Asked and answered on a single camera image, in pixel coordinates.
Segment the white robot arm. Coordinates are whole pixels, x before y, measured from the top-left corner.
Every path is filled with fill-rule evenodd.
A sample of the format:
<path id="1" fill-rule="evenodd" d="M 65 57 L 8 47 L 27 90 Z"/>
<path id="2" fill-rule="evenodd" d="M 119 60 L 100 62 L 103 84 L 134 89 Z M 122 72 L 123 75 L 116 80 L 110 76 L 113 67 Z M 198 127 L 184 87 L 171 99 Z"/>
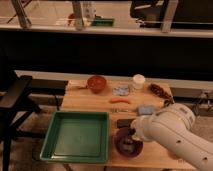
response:
<path id="1" fill-rule="evenodd" d="M 156 141 L 199 171 L 213 171 L 213 143 L 193 134 L 195 115 L 187 106 L 175 103 L 152 115 L 141 115 L 131 123 L 138 139 Z"/>

